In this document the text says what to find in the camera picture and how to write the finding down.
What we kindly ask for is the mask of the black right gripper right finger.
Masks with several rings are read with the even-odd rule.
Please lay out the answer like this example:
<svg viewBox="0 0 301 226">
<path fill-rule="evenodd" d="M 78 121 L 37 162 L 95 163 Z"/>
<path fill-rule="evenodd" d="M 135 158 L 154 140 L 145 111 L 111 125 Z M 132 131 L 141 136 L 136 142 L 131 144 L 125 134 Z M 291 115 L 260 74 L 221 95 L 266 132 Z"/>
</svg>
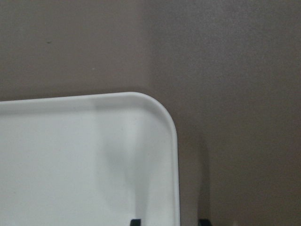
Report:
<svg viewBox="0 0 301 226">
<path fill-rule="evenodd" d="M 199 219 L 198 226 L 212 226 L 212 224 L 208 219 Z"/>
</svg>

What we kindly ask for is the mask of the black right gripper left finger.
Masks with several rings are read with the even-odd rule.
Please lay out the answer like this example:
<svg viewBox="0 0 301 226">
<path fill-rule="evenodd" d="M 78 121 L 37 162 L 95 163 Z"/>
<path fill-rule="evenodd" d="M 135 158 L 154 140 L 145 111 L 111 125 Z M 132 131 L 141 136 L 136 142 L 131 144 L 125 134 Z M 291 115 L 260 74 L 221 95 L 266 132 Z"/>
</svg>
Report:
<svg viewBox="0 0 301 226">
<path fill-rule="evenodd" d="M 141 226 L 141 219 L 132 219 L 130 221 L 130 226 Z"/>
</svg>

